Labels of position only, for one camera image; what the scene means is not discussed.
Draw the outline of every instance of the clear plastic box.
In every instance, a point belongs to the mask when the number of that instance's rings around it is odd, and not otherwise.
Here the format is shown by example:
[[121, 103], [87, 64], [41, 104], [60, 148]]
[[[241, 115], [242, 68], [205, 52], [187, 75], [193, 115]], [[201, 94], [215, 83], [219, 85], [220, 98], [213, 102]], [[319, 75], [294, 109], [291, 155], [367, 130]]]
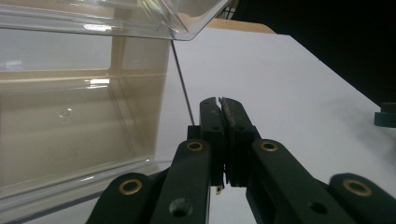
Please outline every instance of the clear plastic box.
[[0, 0], [0, 27], [193, 39], [228, 0]]
[[189, 124], [169, 40], [0, 29], [0, 223], [160, 171]]

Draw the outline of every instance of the brass insert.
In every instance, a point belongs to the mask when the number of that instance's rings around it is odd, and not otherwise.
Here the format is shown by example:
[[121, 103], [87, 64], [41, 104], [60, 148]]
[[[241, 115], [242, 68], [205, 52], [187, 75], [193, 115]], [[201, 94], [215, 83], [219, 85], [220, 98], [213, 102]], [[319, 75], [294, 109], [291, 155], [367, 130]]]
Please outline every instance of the brass insert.
[[[131, 189], [125, 188], [126, 185], [133, 184], [134, 186]], [[120, 184], [119, 191], [121, 194], [124, 195], [131, 195], [137, 193], [139, 190], [142, 189], [142, 182], [138, 179], [129, 179], [125, 180]]]
[[361, 197], [369, 197], [373, 195], [373, 191], [359, 180], [345, 179], [343, 181], [343, 185], [344, 188]]
[[187, 148], [191, 151], [201, 151], [204, 149], [204, 146], [199, 142], [190, 142], [187, 144]]
[[260, 144], [260, 147], [265, 151], [274, 152], [278, 150], [277, 145], [270, 143], [270, 142], [263, 142]]

